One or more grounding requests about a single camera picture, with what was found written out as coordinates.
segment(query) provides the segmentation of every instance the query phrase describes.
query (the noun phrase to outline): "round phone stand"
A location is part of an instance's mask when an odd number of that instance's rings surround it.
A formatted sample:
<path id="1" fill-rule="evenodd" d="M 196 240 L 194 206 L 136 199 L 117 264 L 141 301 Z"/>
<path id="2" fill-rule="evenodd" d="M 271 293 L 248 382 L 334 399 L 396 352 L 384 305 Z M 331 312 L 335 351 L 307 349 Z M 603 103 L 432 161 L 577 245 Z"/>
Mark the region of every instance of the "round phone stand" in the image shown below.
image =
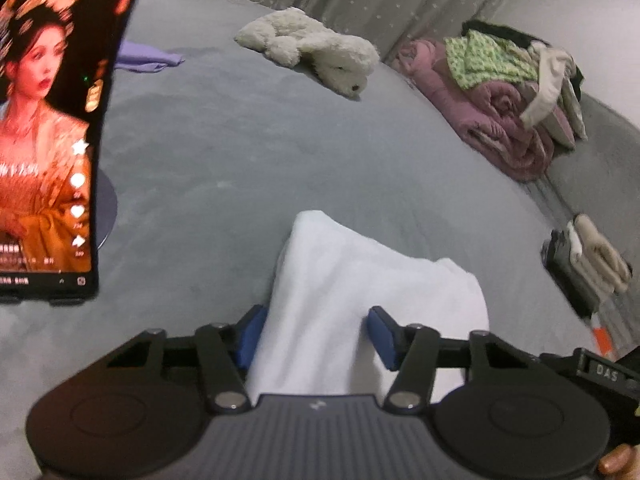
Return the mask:
<path id="1" fill-rule="evenodd" d="M 103 170 L 98 170 L 95 198 L 95 239 L 100 249 L 111 234 L 118 216 L 116 190 Z"/>

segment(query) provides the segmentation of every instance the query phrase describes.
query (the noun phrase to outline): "gray bedsheet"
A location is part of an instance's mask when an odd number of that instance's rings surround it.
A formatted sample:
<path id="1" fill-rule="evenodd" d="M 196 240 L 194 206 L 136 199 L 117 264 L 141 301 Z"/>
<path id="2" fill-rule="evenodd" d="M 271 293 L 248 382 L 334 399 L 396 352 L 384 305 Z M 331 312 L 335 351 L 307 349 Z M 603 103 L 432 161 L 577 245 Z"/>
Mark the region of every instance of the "gray bedsheet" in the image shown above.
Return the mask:
<path id="1" fill-rule="evenodd" d="M 99 297 L 0 308 L 0 478 L 36 474 L 26 413 L 70 374 L 145 328 L 184 335 L 268 301 L 301 210 L 410 256 L 452 258 L 478 277 L 492 330 L 527 351 L 592 347 L 540 264 L 552 225 L 523 189 L 388 67 L 349 101 L 233 42 L 267 12 L 139 0 L 128 39 L 186 62 L 117 74 L 102 167 L 120 213 Z"/>

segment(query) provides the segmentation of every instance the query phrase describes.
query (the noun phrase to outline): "green patterned cloth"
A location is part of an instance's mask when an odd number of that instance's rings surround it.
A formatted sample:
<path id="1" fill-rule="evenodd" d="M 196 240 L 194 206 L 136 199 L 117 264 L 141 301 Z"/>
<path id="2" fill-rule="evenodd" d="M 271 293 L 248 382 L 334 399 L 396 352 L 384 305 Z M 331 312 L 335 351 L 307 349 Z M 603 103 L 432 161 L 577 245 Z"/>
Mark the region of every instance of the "green patterned cloth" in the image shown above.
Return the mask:
<path id="1" fill-rule="evenodd" d="M 493 79 L 509 83 L 538 80 L 529 53 L 513 41 L 476 30 L 469 30 L 464 38 L 444 41 L 451 75 L 463 90 Z"/>

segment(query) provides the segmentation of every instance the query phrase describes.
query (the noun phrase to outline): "ornate headdress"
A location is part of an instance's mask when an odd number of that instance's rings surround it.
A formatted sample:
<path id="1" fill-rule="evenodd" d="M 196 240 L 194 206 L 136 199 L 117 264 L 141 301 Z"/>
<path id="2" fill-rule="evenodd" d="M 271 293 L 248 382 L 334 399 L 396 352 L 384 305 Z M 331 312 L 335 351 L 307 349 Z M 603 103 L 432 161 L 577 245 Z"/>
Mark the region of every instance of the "ornate headdress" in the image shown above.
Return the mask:
<path id="1" fill-rule="evenodd" d="M 71 34 L 74 24 L 71 21 L 71 7 L 78 0 L 7 0 L 0 7 L 0 75 L 4 73 L 4 62 L 9 50 L 11 49 L 13 38 L 11 37 L 12 22 L 20 22 L 32 10 L 40 6 L 47 7 L 55 12 L 60 23 L 65 28 L 66 36 Z M 28 18 L 24 20 L 17 34 L 24 35 L 33 27 L 33 20 Z"/>

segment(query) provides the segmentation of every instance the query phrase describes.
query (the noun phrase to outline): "smartphone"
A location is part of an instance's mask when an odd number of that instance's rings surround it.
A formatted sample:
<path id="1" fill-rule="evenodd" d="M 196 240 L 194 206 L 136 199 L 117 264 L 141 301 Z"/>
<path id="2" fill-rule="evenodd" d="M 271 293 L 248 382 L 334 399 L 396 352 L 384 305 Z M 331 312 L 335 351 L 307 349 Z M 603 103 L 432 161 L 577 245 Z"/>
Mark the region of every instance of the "smartphone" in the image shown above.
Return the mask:
<path id="1" fill-rule="evenodd" d="M 0 0 L 0 301 L 98 291 L 95 190 L 135 0 Z"/>

